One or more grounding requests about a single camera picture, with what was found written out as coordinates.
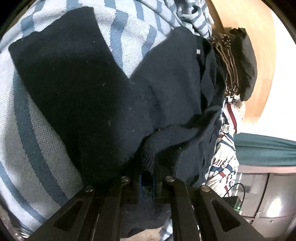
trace green cloth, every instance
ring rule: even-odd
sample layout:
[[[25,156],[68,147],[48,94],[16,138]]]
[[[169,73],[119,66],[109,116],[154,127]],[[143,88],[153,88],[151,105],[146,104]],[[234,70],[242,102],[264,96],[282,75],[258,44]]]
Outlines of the green cloth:
[[[296,166],[296,142],[240,133],[234,136],[237,160],[252,166]]]

